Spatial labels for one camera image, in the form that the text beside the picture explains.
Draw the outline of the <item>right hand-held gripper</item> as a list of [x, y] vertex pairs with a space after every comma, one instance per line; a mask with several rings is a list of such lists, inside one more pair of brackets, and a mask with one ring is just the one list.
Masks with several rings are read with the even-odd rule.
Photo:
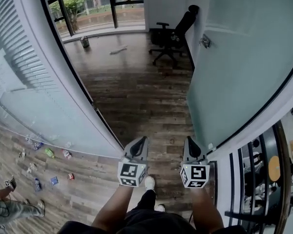
[[207, 151], [191, 136], [184, 142], [180, 176], [185, 188], [203, 188], [209, 180]]

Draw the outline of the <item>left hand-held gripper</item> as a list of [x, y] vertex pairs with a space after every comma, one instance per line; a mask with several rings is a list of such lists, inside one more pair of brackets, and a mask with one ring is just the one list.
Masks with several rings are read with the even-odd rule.
[[139, 137], [126, 145], [124, 155], [118, 164], [117, 177], [120, 185], [139, 187], [148, 170], [149, 139]]

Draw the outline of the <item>frosted glass door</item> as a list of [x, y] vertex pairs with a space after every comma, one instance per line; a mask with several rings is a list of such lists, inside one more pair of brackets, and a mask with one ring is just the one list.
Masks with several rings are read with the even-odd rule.
[[210, 150], [251, 121], [293, 70], [293, 0], [194, 1], [188, 105], [196, 138]]

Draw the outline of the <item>silver door handle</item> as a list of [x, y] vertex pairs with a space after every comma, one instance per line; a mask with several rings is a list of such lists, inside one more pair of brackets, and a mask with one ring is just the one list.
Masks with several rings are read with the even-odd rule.
[[211, 45], [211, 41], [210, 39], [207, 37], [206, 34], [203, 34], [202, 37], [200, 38], [199, 40], [199, 43], [205, 47], [206, 49], [209, 49], [210, 48], [210, 45]]

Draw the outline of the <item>person's left forearm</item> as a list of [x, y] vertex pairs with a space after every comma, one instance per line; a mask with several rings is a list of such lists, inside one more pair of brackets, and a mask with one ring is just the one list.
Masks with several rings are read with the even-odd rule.
[[91, 226], [108, 233], [115, 232], [125, 219], [133, 189], [120, 185], [96, 215]]

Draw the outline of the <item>person's right forearm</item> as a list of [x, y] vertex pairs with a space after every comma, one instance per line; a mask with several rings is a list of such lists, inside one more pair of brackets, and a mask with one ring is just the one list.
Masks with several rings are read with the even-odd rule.
[[193, 221], [198, 232], [211, 234], [224, 228], [221, 215], [205, 188], [192, 188], [190, 195], [192, 198]]

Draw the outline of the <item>person's left white shoe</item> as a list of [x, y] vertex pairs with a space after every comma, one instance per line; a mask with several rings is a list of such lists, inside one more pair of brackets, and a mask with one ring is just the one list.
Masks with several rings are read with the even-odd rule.
[[151, 176], [147, 176], [145, 178], [145, 189], [148, 190], [153, 190], [155, 189], [155, 180]]

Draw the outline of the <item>person's black shorts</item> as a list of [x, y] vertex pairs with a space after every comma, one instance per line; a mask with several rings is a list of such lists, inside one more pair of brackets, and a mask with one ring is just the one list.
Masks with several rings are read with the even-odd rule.
[[117, 234], [196, 234], [181, 216], [154, 210], [156, 193], [147, 190], [135, 208], [126, 214]]

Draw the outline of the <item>black railing with wooden handrail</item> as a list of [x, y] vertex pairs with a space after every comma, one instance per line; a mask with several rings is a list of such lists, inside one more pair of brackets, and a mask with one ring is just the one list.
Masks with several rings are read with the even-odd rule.
[[[238, 220], [240, 225], [243, 221], [248, 224], [246, 231], [248, 234], [254, 234], [254, 230], [257, 229], [259, 234], [264, 234], [264, 231], [268, 228], [269, 224], [275, 226], [273, 234], [282, 234], [288, 219], [290, 209], [290, 197], [291, 197], [291, 165], [288, 146], [286, 144], [286, 137], [281, 121], [278, 121], [272, 126], [271, 130], [272, 146], [277, 150], [281, 176], [275, 183], [280, 188], [280, 199], [274, 207], [269, 207], [269, 184], [272, 182], [268, 173], [268, 140], [265, 139], [263, 134], [259, 135], [256, 139], [259, 141], [259, 147], [261, 152], [259, 153], [263, 157], [262, 173], [256, 175], [255, 164], [253, 157], [252, 142], [247, 144], [251, 164], [251, 171], [249, 176], [245, 176], [244, 168], [242, 165], [242, 149], [238, 149], [239, 157], [239, 172], [240, 172], [240, 201], [239, 212], [234, 212], [234, 193], [231, 193], [230, 210], [225, 212], [225, 216], [229, 218], [229, 225], [232, 224], [233, 219]], [[264, 182], [264, 199], [262, 200], [263, 210], [259, 214], [255, 214], [255, 186], [256, 181], [259, 178], [263, 178]]]

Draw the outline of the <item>person's black shirt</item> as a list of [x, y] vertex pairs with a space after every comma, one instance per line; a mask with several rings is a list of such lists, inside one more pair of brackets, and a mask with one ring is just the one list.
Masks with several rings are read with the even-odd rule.
[[128, 224], [118, 231], [108, 232], [80, 222], [69, 221], [58, 234], [207, 234], [195, 230], [189, 223], [173, 218], [147, 219], [138, 223]]

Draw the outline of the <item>yellow round table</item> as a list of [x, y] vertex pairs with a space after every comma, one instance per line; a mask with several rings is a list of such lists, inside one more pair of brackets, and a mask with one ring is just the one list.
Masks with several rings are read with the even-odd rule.
[[268, 163], [268, 173], [269, 178], [272, 182], [276, 182], [279, 180], [281, 176], [280, 172], [280, 163], [278, 156], [272, 156]]

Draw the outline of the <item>black office chair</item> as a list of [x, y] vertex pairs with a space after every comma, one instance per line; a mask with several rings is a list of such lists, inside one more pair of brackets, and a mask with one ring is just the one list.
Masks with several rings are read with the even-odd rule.
[[157, 25], [161, 26], [160, 29], [151, 31], [150, 40], [153, 45], [157, 45], [160, 49], [149, 49], [149, 54], [159, 52], [160, 54], [154, 59], [152, 64], [155, 66], [158, 59], [167, 55], [173, 61], [173, 66], [176, 66], [178, 61], [174, 57], [174, 53], [179, 54], [181, 57], [183, 52], [179, 49], [185, 46], [186, 32], [195, 23], [199, 13], [199, 6], [190, 5], [184, 16], [174, 29], [170, 29], [168, 23], [158, 22]]

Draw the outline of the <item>glass partition with white blinds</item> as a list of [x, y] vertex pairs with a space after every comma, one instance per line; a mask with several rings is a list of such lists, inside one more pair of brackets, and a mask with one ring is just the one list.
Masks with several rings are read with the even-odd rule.
[[[73, 75], [79, 78], [75, 70]], [[78, 84], [93, 107], [82, 81]], [[90, 151], [91, 125], [42, 63], [13, 0], [0, 0], [0, 126], [55, 147]]]

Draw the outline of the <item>large black framed window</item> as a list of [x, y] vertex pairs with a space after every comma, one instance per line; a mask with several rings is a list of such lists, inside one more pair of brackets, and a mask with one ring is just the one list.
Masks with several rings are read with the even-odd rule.
[[[48, 5], [54, 1], [56, 0], [48, 0]], [[77, 17], [79, 29], [76, 33], [68, 31], [61, 14], [58, 16], [52, 14], [52, 17], [63, 38], [97, 30], [112, 31], [124, 27], [144, 27], [144, 0], [86, 0]]]

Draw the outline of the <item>green tree outside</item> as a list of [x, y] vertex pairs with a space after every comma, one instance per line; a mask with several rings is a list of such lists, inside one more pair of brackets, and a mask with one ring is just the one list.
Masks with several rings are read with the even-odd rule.
[[49, 4], [53, 15], [62, 15], [70, 33], [76, 33], [78, 14], [82, 11], [86, 0], [56, 0]]

